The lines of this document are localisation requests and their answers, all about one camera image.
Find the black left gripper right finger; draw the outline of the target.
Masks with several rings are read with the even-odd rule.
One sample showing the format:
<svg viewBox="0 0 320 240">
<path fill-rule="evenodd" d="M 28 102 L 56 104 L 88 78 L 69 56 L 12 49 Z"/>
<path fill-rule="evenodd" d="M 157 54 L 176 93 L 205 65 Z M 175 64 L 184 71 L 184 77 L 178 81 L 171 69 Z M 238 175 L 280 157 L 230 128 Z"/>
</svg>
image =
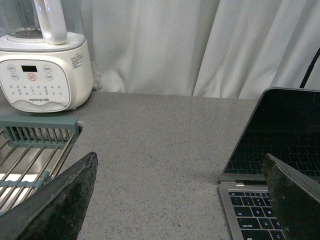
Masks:
<svg viewBox="0 0 320 240">
<path fill-rule="evenodd" d="M 262 171 L 271 207 L 287 240 L 320 238 L 320 184 L 271 154 Z"/>
</svg>

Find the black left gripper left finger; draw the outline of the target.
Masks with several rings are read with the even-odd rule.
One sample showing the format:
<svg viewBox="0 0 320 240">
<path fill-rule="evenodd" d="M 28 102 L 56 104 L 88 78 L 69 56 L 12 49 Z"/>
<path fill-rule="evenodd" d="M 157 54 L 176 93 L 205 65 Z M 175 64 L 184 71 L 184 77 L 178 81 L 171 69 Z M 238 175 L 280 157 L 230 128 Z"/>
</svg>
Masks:
<svg viewBox="0 0 320 240">
<path fill-rule="evenodd" d="M 2 240 L 77 239 L 94 191 L 98 157 L 90 152 L 0 217 Z"/>
</svg>

